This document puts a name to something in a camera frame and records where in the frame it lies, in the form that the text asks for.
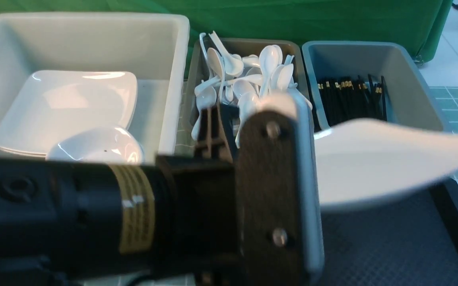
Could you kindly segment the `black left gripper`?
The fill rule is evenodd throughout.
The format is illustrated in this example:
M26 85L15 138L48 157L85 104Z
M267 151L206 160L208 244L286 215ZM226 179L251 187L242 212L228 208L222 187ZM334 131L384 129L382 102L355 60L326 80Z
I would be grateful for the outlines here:
M325 252L312 112L275 92L231 139L231 108L199 114L193 157L158 156L168 183L173 260L157 277L194 273L202 286L314 286Z

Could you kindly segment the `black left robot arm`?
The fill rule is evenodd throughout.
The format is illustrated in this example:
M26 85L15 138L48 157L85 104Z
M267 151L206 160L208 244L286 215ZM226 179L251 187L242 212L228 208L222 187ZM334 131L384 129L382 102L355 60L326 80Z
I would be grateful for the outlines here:
M313 286L324 248L314 123L276 93L244 122L201 114L190 156L153 165L0 158L0 286L192 273L197 286Z

